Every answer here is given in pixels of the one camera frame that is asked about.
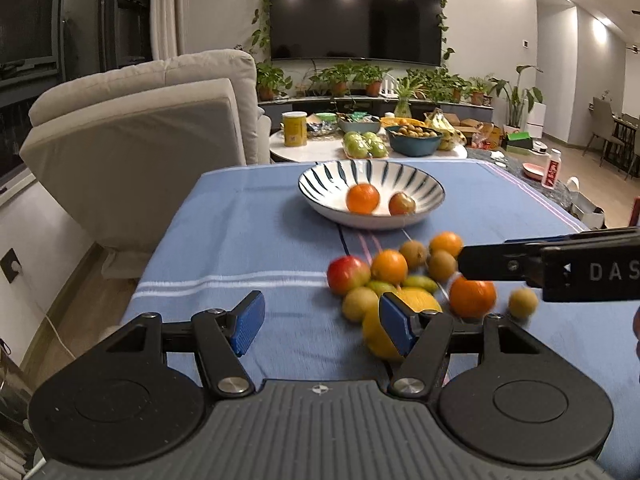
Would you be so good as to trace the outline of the person's right hand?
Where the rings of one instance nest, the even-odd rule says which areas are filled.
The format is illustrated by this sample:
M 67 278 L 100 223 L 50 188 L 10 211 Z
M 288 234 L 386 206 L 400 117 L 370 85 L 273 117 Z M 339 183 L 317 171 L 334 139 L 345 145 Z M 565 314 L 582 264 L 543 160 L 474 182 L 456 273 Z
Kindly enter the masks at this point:
M 634 332 L 634 336 L 636 336 L 637 340 L 640 340 L 640 308 L 637 309 L 634 314 L 634 320 L 632 321 L 632 331 Z

